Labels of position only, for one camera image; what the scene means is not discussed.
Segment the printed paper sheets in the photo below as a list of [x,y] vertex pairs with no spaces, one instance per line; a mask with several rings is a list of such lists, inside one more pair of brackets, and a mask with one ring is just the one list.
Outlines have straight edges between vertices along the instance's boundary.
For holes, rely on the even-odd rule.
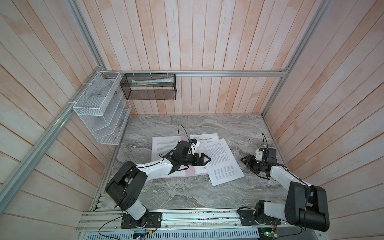
[[[202,145],[210,142],[215,142],[219,140],[218,134],[202,134],[202,135],[190,135],[190,139],[196,139],[199,142],[199,146],[196,150],[197,154],[201,153]],[[196,176],[207,175],[208,172],[205,167],[194,167],[194,172]]]

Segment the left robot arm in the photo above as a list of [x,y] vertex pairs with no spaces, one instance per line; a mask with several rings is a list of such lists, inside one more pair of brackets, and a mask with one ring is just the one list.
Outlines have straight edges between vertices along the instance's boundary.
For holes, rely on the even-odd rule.
[[146,182],[175,173],[185,166],[204,167],[211,158],[197,153],[200,142],[196,139],[180,141],[168,153],[160,154],[160,159],[148,164],[137,165],[129,161],[123,164],[105,187],[106,193],[130,217],[134,224],[142,228],[149,219],[148,209],[139,201],[139,195]]

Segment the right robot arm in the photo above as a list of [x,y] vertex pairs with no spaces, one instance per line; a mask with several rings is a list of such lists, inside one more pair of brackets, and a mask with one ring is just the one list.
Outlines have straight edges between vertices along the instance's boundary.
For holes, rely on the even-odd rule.
[[255,155],[241,158],[241,162],[257,177],[273,179],[287,191],[284,204],[260,200],[253,211],[259,225],[285,221],[303,229],[326,232],[330,228],[326,190],[311,185],[294,175],[286,166],[278,163],[277,150],[261,148]]

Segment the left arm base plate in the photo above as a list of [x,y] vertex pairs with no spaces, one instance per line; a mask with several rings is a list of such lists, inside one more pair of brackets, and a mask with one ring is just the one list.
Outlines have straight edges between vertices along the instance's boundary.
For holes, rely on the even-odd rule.
[[130,214],[123,213],[121,229],[160,228],[162,222],[161,212],[147,212],[139,220],[135,220]]

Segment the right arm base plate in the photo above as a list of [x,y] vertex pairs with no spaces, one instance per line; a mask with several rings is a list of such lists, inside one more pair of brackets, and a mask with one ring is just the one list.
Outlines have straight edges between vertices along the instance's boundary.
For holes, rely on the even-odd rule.
[[264,213],[258,214],[255,209],[239,208],[237,214],[240,217],[242,226],[275,226],[281,224],[281,220],[266,216]]

